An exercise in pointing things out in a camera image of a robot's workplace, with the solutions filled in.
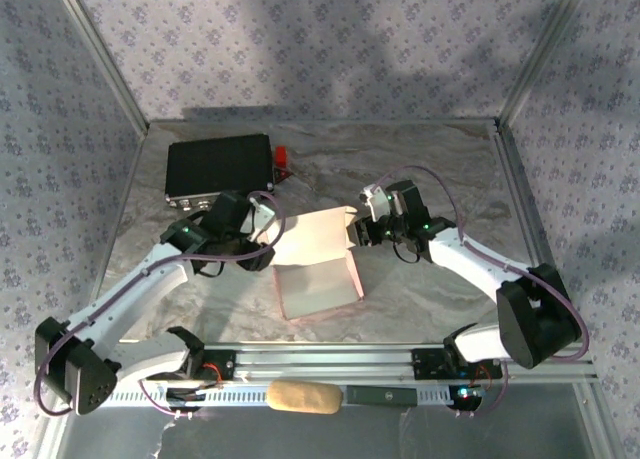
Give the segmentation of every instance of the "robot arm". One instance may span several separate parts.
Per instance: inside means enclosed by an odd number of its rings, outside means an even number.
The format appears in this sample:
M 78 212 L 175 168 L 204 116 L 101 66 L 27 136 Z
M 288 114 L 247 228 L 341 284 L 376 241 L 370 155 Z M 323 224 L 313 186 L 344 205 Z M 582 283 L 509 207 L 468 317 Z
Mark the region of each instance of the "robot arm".
M 512 359 L 531 369 L 581 337 L 567 308 L 531 280 L 535 276 L 567 297 L 558 272 L 550 265 L 514 262 L 462 237 L 455 223 L 430 216 L 412 181 L 386 189 L 368 186 L 360 197 L 371 216 L 351 226 L 356 244 L 391 241 L 395 247 L 403 243 L 419 259 L 455 272 L 496 303 L 498 324 L 471 324 L 444 340 L 451 369 L 485 359 Z
M 253 255 L 236 262 L 249 271 L 267 267 L 273 250 L 251 253 L 264 247 L 255 240 L 274 219 L 274 212 L 257 201 L 222 193 L 210 211 L 173 223 L 160 244 L 106 294 L 64 323 L 50 317 L 38 326 L 35 363 L 42 377 L 36 380 L 43 380 L 77 414 L 87 414 L 118 381 L 166 372 L 194 377 L 204 344 L 181 327 L 127 347 L 118 342 L 164 296 L 202 271 L 206 263 L 189 260 L 189 255 Z

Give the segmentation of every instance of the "black box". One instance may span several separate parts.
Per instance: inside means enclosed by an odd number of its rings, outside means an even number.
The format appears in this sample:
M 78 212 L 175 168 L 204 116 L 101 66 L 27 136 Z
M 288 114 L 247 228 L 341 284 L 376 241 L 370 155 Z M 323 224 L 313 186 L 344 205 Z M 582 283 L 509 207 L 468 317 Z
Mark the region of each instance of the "black box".
M 266 134 L 169 146 L 165 200 L 171 207 L 208 207 L 221 191 L 247 195 L 272 191 L 273 184 L 273 158 Z

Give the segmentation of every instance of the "patterned wall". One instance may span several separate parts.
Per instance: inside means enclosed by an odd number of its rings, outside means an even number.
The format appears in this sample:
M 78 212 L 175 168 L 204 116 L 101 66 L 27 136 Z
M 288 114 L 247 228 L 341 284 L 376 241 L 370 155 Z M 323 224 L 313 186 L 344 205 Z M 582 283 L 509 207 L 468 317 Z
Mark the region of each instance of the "patterned wall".
M 137 139 L 60 0 L 1 0 L 0 42 L 0 457 L 21 457 L 34 328 L 87 301 Z
M 147 120 L 495 116 L 555 0 L 83 0 Z
M 640 0 L 585 0 L 513 127 L 555 259 L 640 457 Z

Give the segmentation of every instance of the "open box flap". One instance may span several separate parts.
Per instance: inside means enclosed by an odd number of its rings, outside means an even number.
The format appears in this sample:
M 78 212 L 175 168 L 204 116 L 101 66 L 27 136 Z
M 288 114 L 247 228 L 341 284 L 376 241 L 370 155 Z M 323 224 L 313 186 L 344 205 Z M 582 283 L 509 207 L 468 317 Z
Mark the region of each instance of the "open box flap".
M 347 226 L 356 219 L 350 206 L 324 209 L 287 218 L 287 229 L 275 245 L 274 266 L 309 266 L 344 258 L 349 247 Z M 268 242 L 278 234 L 280 221 L 266 232 Z

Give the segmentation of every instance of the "cardboard box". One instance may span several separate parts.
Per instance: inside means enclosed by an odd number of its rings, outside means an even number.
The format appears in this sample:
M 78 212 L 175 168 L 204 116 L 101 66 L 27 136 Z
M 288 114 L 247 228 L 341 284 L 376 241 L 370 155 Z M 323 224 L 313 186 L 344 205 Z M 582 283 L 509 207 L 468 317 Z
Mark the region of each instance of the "cardboard box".
M 272 265 L 282 315 L 296 319 L 364 298 L 347 226 L 356 219 L 352 207 L 336 207 L 287 218 L 275 246 Z M 267 231 L 272 241 L 280 223 Z

